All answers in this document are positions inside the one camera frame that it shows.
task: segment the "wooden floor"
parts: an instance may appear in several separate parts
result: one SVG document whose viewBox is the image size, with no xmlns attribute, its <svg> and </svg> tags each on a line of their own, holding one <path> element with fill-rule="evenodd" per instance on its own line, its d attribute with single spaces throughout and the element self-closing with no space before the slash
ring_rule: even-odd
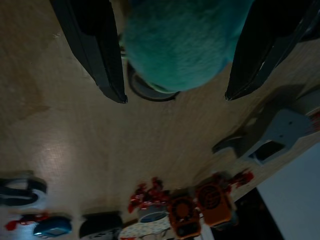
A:
<svg viewBox="0 0 320 240">
<path fill-rule="evenodd" d="M 0 33 L 0 171 L 32 170 L 48 183 L 42 208 L 74 219 L 74 233 L 61 240 L 77 239 L 81 215 L 94 208 L 135 218 L 126 211 L 129 197 L 151 177 L 174 190 L 215 171 L 251 168 L 256 177 L 233 193 L 237 199 L 319 142 L 319 134 L 305 137 L 264 167 L 231 151 L 211 153 L 275 91 L 284 87 L 285 100 L 320 84 L 320 40 L 299 44 L 262 88 L 235 101 L 224 98 L 228 66 L 176 101 L 149 102 L 127 85 L 128 104 L 117 104 L 73 56 L 49 1 L 1 0 Z M 0 224 L 15 211 L 2 208 Z M 26 236 L 0 228 L 0 239 Z"/>
</svg>

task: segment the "orange toy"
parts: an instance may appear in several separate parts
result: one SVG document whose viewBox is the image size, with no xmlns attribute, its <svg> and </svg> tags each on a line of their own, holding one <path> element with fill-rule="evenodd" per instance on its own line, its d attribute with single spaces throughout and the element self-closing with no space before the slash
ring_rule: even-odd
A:
<svg viewBox="0 0 320 240">
<path fill-rule="evenodd" d="M 173 231 L 181 240 L 201 234 L 200 215 L 193 198 L 187 194 L 171 198 L 167 209 Z"/>
<path fill-rule="evenodd" d="M 197 206 L 209 227 L 223 229 L 237 223 L 234 204 L 218 184 L 213 181 L 205 183 L 196 189 L 195 194 Z"/>
</svg>

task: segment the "black object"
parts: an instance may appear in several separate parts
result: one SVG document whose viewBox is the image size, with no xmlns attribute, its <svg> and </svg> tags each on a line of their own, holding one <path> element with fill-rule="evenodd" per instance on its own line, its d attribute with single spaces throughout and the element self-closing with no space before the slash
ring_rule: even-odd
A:
<svg viewBox="0 0 320 240">
<path fill-rule="evenodd" d="M 79 238 L 82 240 L 118 240 L 123 222 L 118 212 L 95 213 L 84 216 Z"/>
<path fill-rule="evenodd" d="M 154 90 L 152 87 L 147 85 L 141 77 L 139 77 L 136 70 L 129 62 L 127 63 L 127 76 L 131 90 L 139 97 L 148 101 L 168 102 L 175 100 L 177 95 L 180 93 L 179 91 L 173 93 L 162 93 Z"/>
<path fill-rule="evenodd" d="M 238 40 L 225 98 L 260 88 L 298 42 L 320 37 L 320 0 L 256 0 Z"/>
<path fill-rule="evenodd" d="M 108 0 L 51 0 L 74 56 L 103 94 L 127 103 L 114 12 Z"/>
<path fill-rule="evenodd" d="M 215 240 L 284 240 L 258 190 L 254 188 L 235 202 L 238 225 L 223 231 L 211 228 Z"/>
<path fill-rule="evenodd" d="M 8 185 L 26 182 L 26 189 L 10 188 Z M 0 178 L 0 206 L 18 207 L 31 205 L 47 193 L 47 185 L 40 179 Z"/>
</svg>

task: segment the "teal plush toy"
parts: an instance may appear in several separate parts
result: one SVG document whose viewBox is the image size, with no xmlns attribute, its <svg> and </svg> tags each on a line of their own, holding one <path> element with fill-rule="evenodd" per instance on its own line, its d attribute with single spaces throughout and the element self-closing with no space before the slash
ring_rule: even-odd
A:
<svg viewBox="0 0 320 240">
<path fill-rule="evenodd" d="M 151 87 L 199 87 L 233 61 L 254 0 L 135 0 L 123 34 L 131 65 Z"/>
</svg>

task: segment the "red plastic piece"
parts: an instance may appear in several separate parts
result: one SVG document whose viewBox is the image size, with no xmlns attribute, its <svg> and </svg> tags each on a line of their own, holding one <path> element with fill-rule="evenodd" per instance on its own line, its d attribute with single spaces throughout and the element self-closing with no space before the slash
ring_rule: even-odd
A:
<svg viewBox="0 0 320 240">
<path fill-rule="evenodd" d="M 13 231 L 17 228 L 18 224 L 25 226 L 25 225 L 30 225 L 34 223 L 39 223 L 47 219 L 48 217 L 49 217 L 48 213 L 46 212 L 42 214 L 26 214 L 26 215 L 22 215 L 22 218 L 20 218 L 20 220 L 14 220 L 14 221 L 8 222 L 4 227 L 8 231 Z"/>
<path fill-rule="evenodd" d="M 312 125 L 314 128 L 314 132 L 320 131 L 320 111 L 316 112 L 311 116 Z"/>
<path fill-rule="evenodd" d="M 138 185 L 138 189 L 130 198 L 128 212 L 132 213 L 135 208 L 147 209 L 148 206 L 165 206 L 169 201 L 169 191 L 163 190 L 163 182 L 157 177 L 152 178 L 152 188 L 147 190 L 145 183 Z"/>
<path fill-rule="evenodd" d="M 243 185 L 250 183 L 255 176 L 251 171 L 245 169 L 237 173 L 231 179 L 226 179 L 220 173 L 215 173 L 212 177 L 214 179 L 214 182 L 217 185 L 221 186 L 224 191 L 229 194 L 233 189 L 233 185 L 235 185 L 235 188 L 237 189 Z"/>
</svg>

